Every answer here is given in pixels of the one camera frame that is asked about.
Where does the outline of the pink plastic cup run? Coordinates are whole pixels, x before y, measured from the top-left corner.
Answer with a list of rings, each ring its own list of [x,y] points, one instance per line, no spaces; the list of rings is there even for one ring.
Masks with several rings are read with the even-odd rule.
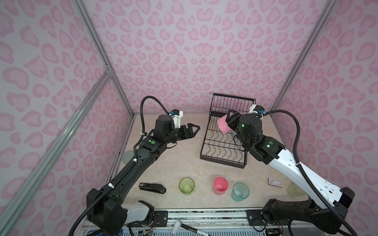
[[[229,188],[229,182],[225,177],[216,177],[213,181],[213,192],[216,195],[222,195],[227,192]]]
[[[227,115],[224,115],[223,117],[219,118],[217,120],[218,127],[222,133],[228,133],[232,129],[227,125],[226,122]]]

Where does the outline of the green translucent plastic cup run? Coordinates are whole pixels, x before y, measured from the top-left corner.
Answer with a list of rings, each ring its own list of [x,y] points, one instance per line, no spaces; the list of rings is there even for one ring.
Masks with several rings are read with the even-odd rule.
[[[190,194],[195,189],[195,182],[190,177],[182,178],[179,182],[179,189],[184,194]]]

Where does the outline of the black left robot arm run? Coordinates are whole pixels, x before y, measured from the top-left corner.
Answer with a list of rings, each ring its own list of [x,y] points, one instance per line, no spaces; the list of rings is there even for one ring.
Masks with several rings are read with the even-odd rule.
[[[102,232],[118,235],[125,224],[151,223],[154,207],[145,201],[123,207],[127,194],[147,168],[167,150],[169,144],[194,138],[199,130],[200,126],[191,123],[175,127],[172,116],[160,115],[154,129],[142,133],[134,146],[132,159],[121,172],[100,190],[93,188],[87,194],[87,208],[74,222],[69,235],[74,235],[84,218],[99,227],[95,235]]]

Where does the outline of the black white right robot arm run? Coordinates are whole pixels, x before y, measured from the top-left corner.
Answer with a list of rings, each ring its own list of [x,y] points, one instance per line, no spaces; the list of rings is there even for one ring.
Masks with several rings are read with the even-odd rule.
[[[348,187],[339,188],[328,182],[300,162],[297,153],[299,122],[292,113],[285,110],[280,112],[289,115],[296,124],[292,150],[263,134],[261,111],[242,115],[229,110],[225,119],[227,126],[236,133],[244,153],[250,153],[257,161],[284,174],[309,197],[308,200],[299,202],[270,199],[261,211],[261,220],[269,225],[287,220],[290,233],[293,221],[303,221],[330,235],[340,233],[344,236],[356,236],[357,232],[345,220],[355,193]]]

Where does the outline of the pale teal cup left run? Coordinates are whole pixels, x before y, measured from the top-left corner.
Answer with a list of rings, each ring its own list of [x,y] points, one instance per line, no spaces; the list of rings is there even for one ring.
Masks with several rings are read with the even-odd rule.
[[[131,150],[124,152],[121,157],[121,160],[125,165],[127,165],[133,159],[134,159],[134,151],[131,151]]]

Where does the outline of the black stapler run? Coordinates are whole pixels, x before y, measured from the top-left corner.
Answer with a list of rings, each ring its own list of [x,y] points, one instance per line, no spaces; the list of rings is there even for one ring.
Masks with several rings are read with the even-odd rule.
[[[140,183],[139,189],[143,191],[158,193],[158,194],[165,194],[166,188],[159,183]]]

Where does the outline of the teal translucent plastic cup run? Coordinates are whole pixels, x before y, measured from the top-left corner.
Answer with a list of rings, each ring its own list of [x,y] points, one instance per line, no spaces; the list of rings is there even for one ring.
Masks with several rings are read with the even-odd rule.
[[[240,202],[247,199],[249,195],[250,195],[250,189],[243,182],[237,182],[232,188],[231,197],[236,202]]]

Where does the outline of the small red white card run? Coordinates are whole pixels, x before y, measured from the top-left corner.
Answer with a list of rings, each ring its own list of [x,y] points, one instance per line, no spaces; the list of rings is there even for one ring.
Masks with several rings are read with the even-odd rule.
[[[282,181],[274,178],[268,178],[268,184],[271,186],[282,188]]]

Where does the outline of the black marker pen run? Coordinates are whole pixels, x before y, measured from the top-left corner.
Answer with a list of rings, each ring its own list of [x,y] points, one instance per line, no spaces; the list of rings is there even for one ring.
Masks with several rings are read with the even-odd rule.
[[[193,227],[191,227],[191,226],[189,226],[189,225],[186,225],[186,224],[182,223],[180,220],[177,220],[177,221],[174,223],[173,228],[172,228],[172,231],[171,231],[171,234],[174,235],[174,236],[177,235],[178,231],[179,231],[181,228],[183,228],[183,229],[185,229],[185,230],[187,230],[187,231],[193,232],[193,233],[195,233],[195,234],[202,235],[202,236],[210,236],[209,233],[206,233],[206,232],[204,232],[204,231],[202,231],[202,230],[195,229],[195,228],[193,228]]]

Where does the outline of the pale yellow translucent cup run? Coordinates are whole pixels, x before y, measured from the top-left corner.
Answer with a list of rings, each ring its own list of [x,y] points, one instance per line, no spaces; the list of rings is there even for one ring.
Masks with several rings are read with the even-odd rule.
[[[301,189],[298,185],[296,185],[294,182],[291,182],[288,185],[286,191],[288,195],[291,197],[300,197],[300,196],[307,195],[307,193],[303,189]]]

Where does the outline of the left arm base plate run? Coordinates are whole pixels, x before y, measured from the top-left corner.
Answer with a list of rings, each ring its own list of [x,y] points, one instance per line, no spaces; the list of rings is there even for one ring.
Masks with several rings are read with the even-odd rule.
[[[151,228],[151,227],[166,227],[168,221],[168,211],[166,210],[155,210],[153,215],[151,217],[148,216],[148,218],[145,221],[136,221],[133,223],[130,223],[129,225],[131,227],[138,227],[138,228]]]

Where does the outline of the aluminium front rail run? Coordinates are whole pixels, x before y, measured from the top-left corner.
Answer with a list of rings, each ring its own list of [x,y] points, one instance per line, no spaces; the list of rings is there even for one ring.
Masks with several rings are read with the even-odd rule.
[[[193,208],[157,209],[168,211],[166,227],[138,228],[125,224],[120,236],[173,236],[174,223],[182,223],[211,236],[324,236],[325,233],[307,222],[280,220],[277,226],[249,226],[246,210],[259,208]],[[176,236],[201,236],[181,228]]]

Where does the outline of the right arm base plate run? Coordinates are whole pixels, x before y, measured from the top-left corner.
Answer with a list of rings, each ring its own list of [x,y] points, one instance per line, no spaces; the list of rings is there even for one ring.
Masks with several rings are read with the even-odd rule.
[[[255,227],[262,226],[263,227],[264,225],[266,225],[268,227],[268,226],[278,225],[277,222],[275,222],[274,224],[265,223],[261,215],[261,209],[248,209],[246,210],[246,214],[247,214],[247,220],[248,220],[249,226],[255,226]]]

